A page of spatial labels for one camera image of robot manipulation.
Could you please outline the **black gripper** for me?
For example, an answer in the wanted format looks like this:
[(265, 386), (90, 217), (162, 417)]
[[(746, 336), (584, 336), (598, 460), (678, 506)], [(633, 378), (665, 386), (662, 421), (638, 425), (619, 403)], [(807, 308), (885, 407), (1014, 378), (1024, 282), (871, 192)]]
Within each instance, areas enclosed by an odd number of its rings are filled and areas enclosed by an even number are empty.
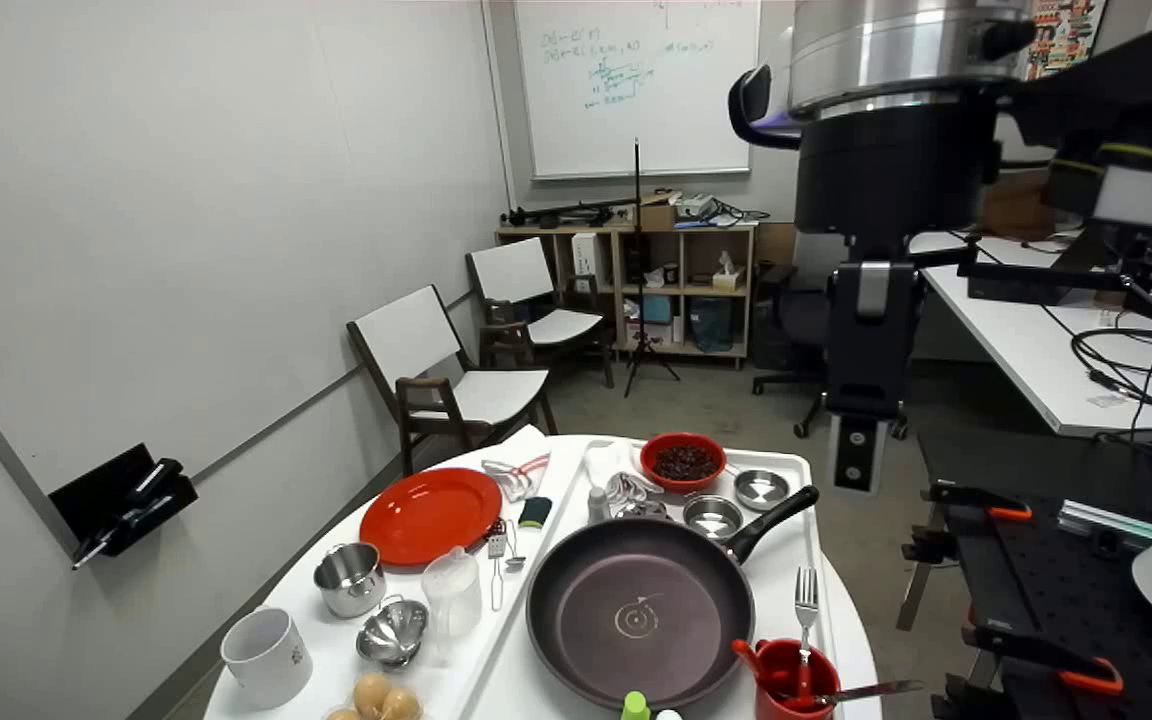
[(880, 428), (900, 417), (918, 323), (918, 267), (844, 264), (833, 278), (828, 407), (837, 417), (837, 482), (876, 488)]

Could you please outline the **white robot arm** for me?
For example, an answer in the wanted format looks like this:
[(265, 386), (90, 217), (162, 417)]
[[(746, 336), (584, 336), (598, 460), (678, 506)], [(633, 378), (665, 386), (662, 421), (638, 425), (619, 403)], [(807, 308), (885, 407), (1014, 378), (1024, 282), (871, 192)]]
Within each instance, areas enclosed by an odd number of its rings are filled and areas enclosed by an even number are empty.
[(999, 122), (1050, 152), (1063, 204), (1152, 192), (1152, 29), (1050, 77), (1028, 0), (800, 0), (788, 61), (730, 86), (730, 122), (800, 155), (795, 225), (847, 244), (828, 273), (833, 479), (870, 493), (906, 413), (926, 231), (967, 228), (1005, 169)]

